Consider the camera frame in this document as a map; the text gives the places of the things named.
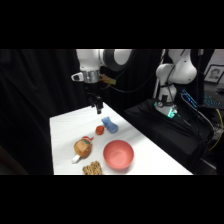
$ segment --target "table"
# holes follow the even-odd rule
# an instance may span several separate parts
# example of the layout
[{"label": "table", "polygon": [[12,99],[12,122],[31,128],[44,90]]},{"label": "table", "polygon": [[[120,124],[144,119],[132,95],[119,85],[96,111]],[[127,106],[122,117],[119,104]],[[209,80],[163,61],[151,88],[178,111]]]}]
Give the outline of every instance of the table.
[{"label": "table", "polygon": [[[119,131],[110,134],[105,130],[98,136],[95,129],[102,125],[101,120],[105,117],[110,117],[119,126]],[[87,107],[51,118],[50,128],[55,175],[84,175],[82,168],[95,161],[100,162],[105,175],[192,175],[105,103],[100,115],[96,108]],[[73,146],[84,136],[94,137],[92,152],[78,164],[72,164]],[[134,149],[135,158],[125,170],[113,170],[104,161],[104,147],[113,140],[126,141]]]}]

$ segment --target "cable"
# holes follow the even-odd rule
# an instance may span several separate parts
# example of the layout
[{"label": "cable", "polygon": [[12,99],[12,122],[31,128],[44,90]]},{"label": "cable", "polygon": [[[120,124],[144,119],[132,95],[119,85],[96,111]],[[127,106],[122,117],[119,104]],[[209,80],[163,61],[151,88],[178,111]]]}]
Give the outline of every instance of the cable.
[{"label": "cable", "polygon": [[109,86],[110,88],[112,88],[112,89],[114,89],[114,90],[116,90],[116,91],[118,91],[118,92],[120,92],[120,93],[133,93],[133,92],[136,92],[136,91],[138,91],[139,89],[141,89],[151,78],[152,78],[152,76],[153,76],[153,74],[154,74],[155,72],[153,72],[153,73],[151,73],[151,75],[149,76],[149,78],[140,86],[140,87],[138,87],[137,89],[135,89],[135,90],[131,90],[131,91],[124,91],[124,90],[120,90],[120,89],[117,89],[117,88],[114,88],[113,86]]},{"label": "cable", "polygon": [[197,112],[197,114],[200,114],[209,124],[210,124],[210,126],[212,127],[212,130],[213,130],[213,132],[214,132],[214,134],[215,134],[215,128],[214,128],[214,126],[213,126],[213,124],[209,121],[209,119],[207,118],[207,117],[205,117],[205,115],[204,114],[202,114],[199,110],[198,110],[198,107],[197,107],[197,110],[191,105],[191,104],[189,104],[184,98],[183,98],[183,94],[181,94],[181,98],[182,98],[182,100],[187,104],[187,105],[189,105],[192,109],[194,109],[196,112]]},{"label": "cable", "polygon": [[219,141],[221,140],[222,135],[223,135],[223,121],[222,121],[222,116],[221,116],[220,111],[219,111],[218,109],[216,109],[216,111],[218,112],[218,114],[219,114],[219,118],[220,118],[220,121],[221,121],[222,134],[221,134],[220,138],[217,140],[217,142],[215,143],[215,145],[214,145],[212,148],[210,148],[210,149],[208,150],[209,152],[212,151],[212,150],[218,145],[218,143],[219,143]]}]

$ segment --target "white table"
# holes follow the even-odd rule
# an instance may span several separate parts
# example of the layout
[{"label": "white table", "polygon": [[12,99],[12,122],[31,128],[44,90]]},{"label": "white table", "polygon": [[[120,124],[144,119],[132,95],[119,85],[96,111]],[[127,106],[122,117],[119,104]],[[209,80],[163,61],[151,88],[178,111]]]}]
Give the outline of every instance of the white table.
[{"label": "white table", "polygon": [[[98,136],[96,127],[103,124],[101,120],[105,117],[110,117],[119,131],[110,134],[105,130]],[[50,127],[55,175],[84,175],[83,167],[95,161],[100,162],[105,175],[192,175],[105,103],[100,115],[96,108],[87,107],[51,118]],[[84,136],[94,137],[92,152],[78,164],[72,164],[73,146]],[[103,158],[104,147],[113,140],[128,142],[135,152],[131,166],[123,171],[113,170]]]}]

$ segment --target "blue object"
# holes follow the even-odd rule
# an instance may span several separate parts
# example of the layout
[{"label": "blue object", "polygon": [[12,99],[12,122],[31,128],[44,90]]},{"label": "blue object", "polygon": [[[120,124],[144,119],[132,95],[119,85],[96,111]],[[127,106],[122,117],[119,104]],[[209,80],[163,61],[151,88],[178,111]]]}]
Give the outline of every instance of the blue object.
[{"label": "blue object", "polygon": [[111,133],[114,134],[118,131],[118,126],[114,123],[111,122],[109,117],[106,117],[102,120],[104,126],[106,129]]}]

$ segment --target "equipment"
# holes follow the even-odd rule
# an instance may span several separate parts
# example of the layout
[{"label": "equipment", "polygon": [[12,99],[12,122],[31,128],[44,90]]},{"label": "equipment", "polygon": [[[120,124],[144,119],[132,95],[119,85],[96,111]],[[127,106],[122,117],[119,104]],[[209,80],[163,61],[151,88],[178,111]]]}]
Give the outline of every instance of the equipment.
[{"label": "equipment", "polygon": [[156,72],[160,93],[155,108],[170,118],[177,114],[177,106],[174,104],[177,90],[173,84],[189,84],[197,75],[190,53],[191,49],[169,49],[168,55],[173,64],[160,65]]},{"label": "equipment", "polygon": [[[116,72],[122,71],[129,65],[134,51],[133,49],[77,49],[81,72],[73,75],[72,80],[85,83],[90,105],[96,106],[98,114],[103,108],[102,98],[99,96],[100,67],[105,66]],[[169,49],[168,55],[173,64],[160,65],[156,72],[160,83],[160,94],[155,108],[170,118],[177,113],[177,106],[174,104],[176,88],[173,84],[189,84],[197,75],[197,70],[191,63],[190,52],[190,49]]]},{"label": "equipment", "polygon": [[132,49],[77,49],[81,72],[74,74],[72,80],[85,83],[90,105],[96,106],[98,114],[101,114],[103,108],[99,95],[100,67],[105,66],[115,72],[121,71],[128,65],[133,52]]}]

